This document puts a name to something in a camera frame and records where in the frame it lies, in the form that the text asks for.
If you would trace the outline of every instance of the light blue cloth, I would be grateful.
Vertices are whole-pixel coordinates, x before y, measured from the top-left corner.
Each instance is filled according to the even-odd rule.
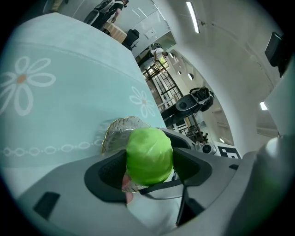
[[[2,167],[96,155],[109,124],[127,116],[165,127],[132,53],[119,42],[57,13],[15,30],[0,62]]]

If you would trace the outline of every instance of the white wall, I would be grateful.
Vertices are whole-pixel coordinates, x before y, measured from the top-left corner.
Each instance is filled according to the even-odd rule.
[[[224,134],[222,132],[223,131],[222,128],[218,126],[217,120],[216,120],[214,114],[212,113],[216,108],[219,108],[219,103],[218,103],[217,99],[214,99],[213,105],[207,111],[202,112],[204,121],[205,121],[208,129],[210,130],[210,136],[213,141],[219,141],[219,139],[224,136]]]
[[[164,36],[157,39],[156,43],[161,44],[164,51],[167,51],[176,44],[171,32],[168,32]]]
[[[134,29],[136,25],[147,17],[151,17],[151,14],[156,11],[157,8],[151,0],[130,0],[127,7],[121,11],[115,25],[127,33],[128,30]]]
[[[175,84],[179,87],[179,90],[182,92],[183,95],[189,94],[189,88],[186,86],[186,84],[183,82],[181,77],[175,73],[174,69],[172,66],[169,66],[167,68],[168,73],[171,75],[173,78]]]
[[[187,11],[186,6],[180,7],[185,2],[155,2],[171,28],[175,49],[198,69],[218,97],[241,155],[258,150],[267,138],[256,133],[256,107],[271,92],[271,82],[279,81],[264,50],[271,33],[280,33],[280,29],[264,11],[252,9],[244,1],[193,1],[197,14],[207,25],[214,20],[218,29],[207,26],[199,35],[192,35],[192,25],[184,25],[183,17],[176,14]],[[211,7],[197,8],[200,2],[210,2]],[[258,58],[262,70],[252,63],[251,54]]]
[[[183,95],[189,94],[189,91],[193,88],[202,87],[204,79],[200,73],[192,65],[189,65],[177,51],[172,50],[171,52],[174,54],[174,58],[169,55],[166,60],[171,65],[170,71],[173,73],[172,77],[176,78],[175,83],[181,83],[180,90]],[[188,77],[188,73],[194,75],[193,80]]]
[[[156,11],[142,20],[133,29],[139,32],[139,39],[135,41],[136,47],[132,49],[132,54],[137,57],[144,49],[155,42],[158,38],[170,31],[169,26],[163,19],[159,11]],[[154,29],[155,35],[151,38],[147,38],[144,34],[150,29]]]

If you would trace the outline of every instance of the table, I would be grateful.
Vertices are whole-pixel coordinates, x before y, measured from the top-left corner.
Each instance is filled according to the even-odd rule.
[[[127,37],[127,34],[124,31],[111,22],[106,22],[103,27],[109,32],[110,36],[119,43],[122,43]]]
[[[100,152],[117,118],[136,116],[165,128],[132,53],[58,13],[14,31],[0,76],[0,166],[14,198],[57,166]],[[128,208],[152,231],[163,232],[174,227],[179,205],[180,199],[135,194]]]

